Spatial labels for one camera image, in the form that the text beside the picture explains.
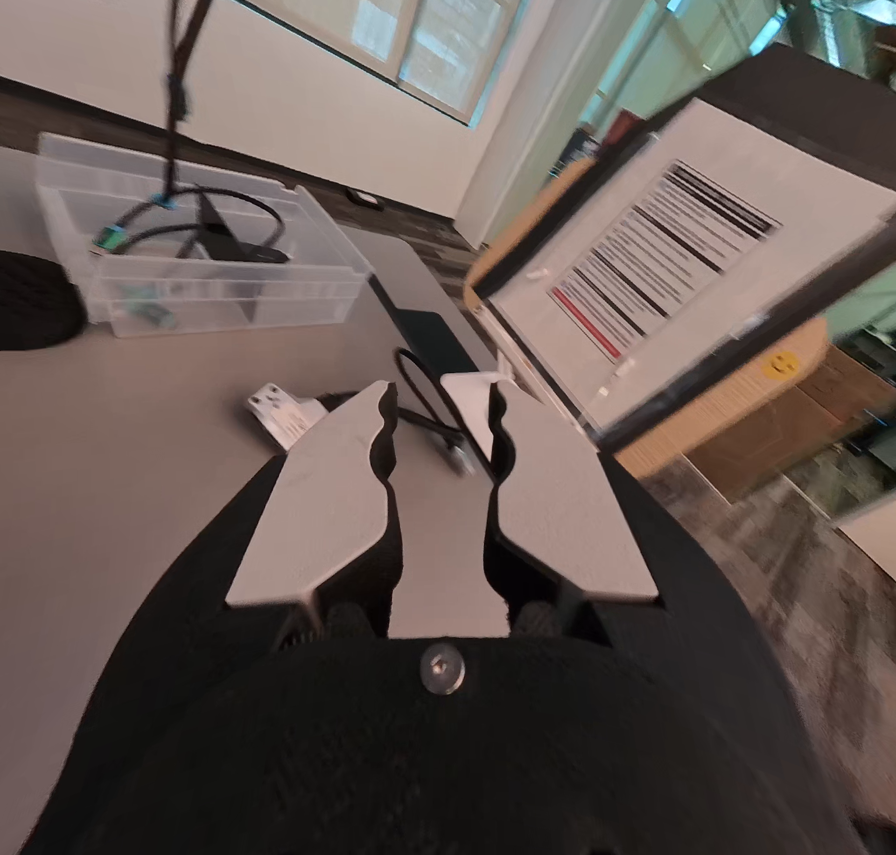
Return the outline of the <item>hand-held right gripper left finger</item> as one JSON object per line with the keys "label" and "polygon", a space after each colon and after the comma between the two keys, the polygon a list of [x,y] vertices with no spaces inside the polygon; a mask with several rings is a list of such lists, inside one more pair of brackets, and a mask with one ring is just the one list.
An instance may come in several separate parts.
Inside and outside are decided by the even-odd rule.
{"label": "hand-held right gripper left finger", "polygon": [[388,627],[402,575],[390,476],[396,386],[375,381],[313,425],[286,454],[230,585],[230,607],[300,605],[322,623],[354,603]]}

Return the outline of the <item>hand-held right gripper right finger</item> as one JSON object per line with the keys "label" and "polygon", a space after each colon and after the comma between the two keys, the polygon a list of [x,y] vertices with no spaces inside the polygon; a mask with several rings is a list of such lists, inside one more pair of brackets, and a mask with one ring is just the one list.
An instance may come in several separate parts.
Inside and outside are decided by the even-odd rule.
{"label": "hand-held right gripper right finger", "polygon": [[577,426],[509,381],[491,385],[484,569],[510,607],[572,592],[654,603],[658,586],[597,451]]}

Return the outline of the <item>silver hdmi switch box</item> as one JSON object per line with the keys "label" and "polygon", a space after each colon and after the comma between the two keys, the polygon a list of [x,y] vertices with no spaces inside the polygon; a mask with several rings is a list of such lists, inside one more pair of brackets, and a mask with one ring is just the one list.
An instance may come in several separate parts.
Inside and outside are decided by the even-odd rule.
{"label": "silver hdmi switch box", "polygon": [[297,399],[283,388],[268,383],[251,394],[246,408],[273,442],[287,453],[308,430],[328,415],[316,399]]}

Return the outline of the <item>thick braided hdmi cable green plugs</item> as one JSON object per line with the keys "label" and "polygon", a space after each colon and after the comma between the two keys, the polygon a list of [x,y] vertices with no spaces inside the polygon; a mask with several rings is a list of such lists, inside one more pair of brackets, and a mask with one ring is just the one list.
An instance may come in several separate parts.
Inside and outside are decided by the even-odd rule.
{"label": "thick braided hdmi cable green plugs", "polygon": [[190,18],[186,24],[185,32],[179,36],[178,17],[183,0],[170,0],[168,14],[168,51],[169,68],[167,75],[167,122],[165,140],[165,169],[163,187],[156,196],[154,203],[162,208],[171,210],[174,207],[174,199],[177,189],[177,145],[178,127],[186,119],[188,113],[188,98],[185,88],[185,75],[187,67],[195,50],[196,43],[202,31],[213,0],[196,0]]}

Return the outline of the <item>clear plastic storage bin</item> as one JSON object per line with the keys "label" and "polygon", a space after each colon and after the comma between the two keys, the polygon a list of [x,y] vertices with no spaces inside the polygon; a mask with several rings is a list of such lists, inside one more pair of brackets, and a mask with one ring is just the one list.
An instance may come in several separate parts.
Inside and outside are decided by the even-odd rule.
{"label": "clear plastic storage bin", "polygon": [[[163,187],[165,161],[55,133],[39,135],[36,190],[56,259],[78,290],[91,323],[107,323],[118,337],[234,331],[342,323],[373,268],[306,189],[206,165],[179,162],[177,187],[232,189],[274,208],[286,224],[277,247],[282,266],[223,263],[200,247],[176,260],[185,233],[139,244],[131,253],[100,253],[92,242],[104,227],[150,200]],[[236,237],[263,242],[273,219],[252,205],[224,197],[213,202]],[[196,201],[153,208],[129,226],[194,222]]]}

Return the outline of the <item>thin braided hdmi cable green plugs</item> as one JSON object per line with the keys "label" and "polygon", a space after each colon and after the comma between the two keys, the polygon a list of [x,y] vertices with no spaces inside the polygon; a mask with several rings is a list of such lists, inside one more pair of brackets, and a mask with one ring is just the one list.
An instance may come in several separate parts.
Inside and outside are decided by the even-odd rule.
{"label": "thin braided hdmi cable green plugs", "polygon": [[134,209],[123,214],[116,223],[109,224],[106,227],[104,227],[98,234],[96,234],[96,236],[92,242],[92,247],[94,249],[96,249],[97,251],[99,251],[100,253],[115,255],[115,256],[123,256],[123,255],[131,253],[139,244],[141,244],[143,242],[147,242],[149,240],[157,239],[157,238],[161,238],[161,237],[173,236],[173,234],[176,234],[176,233],[185,233],[187,235],[187,238],[180,245],[177,252],[175,253],[175,259],[181,260],[181,259],[187,259],[187,258],[193,257],[196,252],[197,247],[200,247],[203,250],[203,254],[205,255],[205,257],[207,259],[210,259],[207,252],[205,251],[205,249],[198,242],[196,242],[196,234],[197,234],[197,231],[199,228],[199,222],[197,219],[197,198],[195,195],[195,191],[198,188],[211,189],[212,187],[202,187],[202,186],[198,186],[198,185],[191,185],[191,186],[178,188],[178,192],[174,199],[174,207],[173,207],[173,209],[171,209],[171,210],[174,210],[177,208],[177,201],[180,197],[188,197],[188,196],[192,197],[196,201],[196,219],[194,222],[162,225],[162,226],[153,227],[153,228],[150,228],[150,229],[147,229],[144,231],[140,231],[138,233],[129,232],[128,229],[129,229],[130,224],[132,222],[134,222],[137,218],[141,217],[141,215],[150,211],[153,208],[162,208],[154,203],[154,196],[153,196],[150,200],[138,204]]}

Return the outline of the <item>brown cardboard box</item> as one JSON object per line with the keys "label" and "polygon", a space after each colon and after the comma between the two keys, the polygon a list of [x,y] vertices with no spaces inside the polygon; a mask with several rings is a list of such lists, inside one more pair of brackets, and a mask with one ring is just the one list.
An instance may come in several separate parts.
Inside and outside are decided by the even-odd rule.
{"label": "brown cardboard box", "polygon": [[890,413],[894,385],[831,346],[808,377],[686,453],[728,502]]}

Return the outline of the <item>acrylic sign holder printed sheet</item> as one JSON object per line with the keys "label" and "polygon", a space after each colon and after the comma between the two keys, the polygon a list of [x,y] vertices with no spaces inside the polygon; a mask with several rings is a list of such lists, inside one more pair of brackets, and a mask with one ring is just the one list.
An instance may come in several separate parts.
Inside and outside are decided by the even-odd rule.
{"label": "acrylic sign holder printed sheet", "polygon": [[463,296],[521,383],[611,454],[893,248],[893,170],[692,96],[564,172]]}

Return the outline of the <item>black flat adapter box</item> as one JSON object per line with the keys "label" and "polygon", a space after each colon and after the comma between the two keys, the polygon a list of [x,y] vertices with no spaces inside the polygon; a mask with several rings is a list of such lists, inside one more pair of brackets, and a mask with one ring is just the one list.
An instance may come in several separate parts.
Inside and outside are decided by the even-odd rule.
{"label": "black flat adapter box", "polygon": [[[290,257],[276,247],[276,244],[280,242],[282,235],[285,233],[285,223],[281,216],[268,204],[252,196],[244,196],[235,191],[225,189],[198,188],[195,191],[195,195],[197,198],[197,219],[199,222],[196,242],[205,249],[211,260],[270,266],[280,266],[290,262]],[[213,204],[211,200],[213,196],[232,198],[260,209],[273,218],[275,222],[273,233],[261,244],[244,243],[237,239]]]}

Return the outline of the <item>black ribbed round pad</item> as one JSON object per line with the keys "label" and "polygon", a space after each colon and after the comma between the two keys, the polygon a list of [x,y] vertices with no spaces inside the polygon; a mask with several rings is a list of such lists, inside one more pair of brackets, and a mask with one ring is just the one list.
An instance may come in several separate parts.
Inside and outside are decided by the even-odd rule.
{"label": "black ribbed round pad", "polygon": [[1,351],[43,350],[80,336],[84,302],[54,261],[1,252]]}

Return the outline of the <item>window with white frame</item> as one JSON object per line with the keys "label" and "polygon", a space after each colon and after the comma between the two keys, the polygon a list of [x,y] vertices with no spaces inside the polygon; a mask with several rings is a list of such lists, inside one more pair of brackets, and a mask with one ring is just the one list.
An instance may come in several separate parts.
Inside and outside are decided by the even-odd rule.
{"label": "window with white frame", "polygon": [[236,0],[463,124],[523,0]]}

